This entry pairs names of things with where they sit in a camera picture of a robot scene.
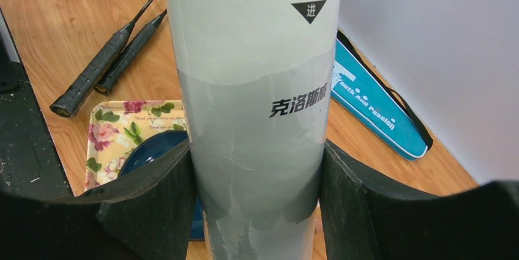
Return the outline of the grey shuttlecock tube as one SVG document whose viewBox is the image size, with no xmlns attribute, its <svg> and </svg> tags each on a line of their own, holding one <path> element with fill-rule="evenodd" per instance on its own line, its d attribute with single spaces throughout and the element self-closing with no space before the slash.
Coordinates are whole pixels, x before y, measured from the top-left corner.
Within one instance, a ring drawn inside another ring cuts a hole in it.
<svg viewBox="0 0 519 260">
<path fill-rule="evenodd" d="M 212 259 L 310 259 L 340 0 L 167 0 Z"/>
</svg>

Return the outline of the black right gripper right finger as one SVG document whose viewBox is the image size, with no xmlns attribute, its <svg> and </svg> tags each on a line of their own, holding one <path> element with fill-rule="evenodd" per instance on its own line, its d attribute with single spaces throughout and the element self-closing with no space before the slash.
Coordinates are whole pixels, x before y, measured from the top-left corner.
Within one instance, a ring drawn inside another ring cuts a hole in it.
<svg viewBox="0 0 519 260">
<path fill-rule="evenodd" d="M 518 182 L 449 196 L 405 185 L 327 141 L 319 201 L 329 259 L 517 259 Z"/>
</svg>

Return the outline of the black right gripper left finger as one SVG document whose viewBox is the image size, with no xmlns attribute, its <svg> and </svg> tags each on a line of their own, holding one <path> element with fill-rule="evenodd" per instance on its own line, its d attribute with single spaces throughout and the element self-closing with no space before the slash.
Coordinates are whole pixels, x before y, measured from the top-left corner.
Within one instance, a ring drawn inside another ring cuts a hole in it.
<svg viewBox="0 0 519 260">
<path fill-rule="evenodd" d="M 187 141 L 81 196 L 1 193 L 1 258 L 185 259 L 196 196 Z"/>
</svg>

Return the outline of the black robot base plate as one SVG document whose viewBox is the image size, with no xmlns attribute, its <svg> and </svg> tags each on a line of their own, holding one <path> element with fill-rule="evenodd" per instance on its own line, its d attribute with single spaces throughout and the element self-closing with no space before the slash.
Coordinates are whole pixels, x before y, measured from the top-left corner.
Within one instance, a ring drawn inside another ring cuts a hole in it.
<svg viewBox="0 0 519 260">
<path fill-rule="evenodd" d="M 1 192 L 37 199 L 73 196 L 4 15 L 1 16 Z"/>
</svg>

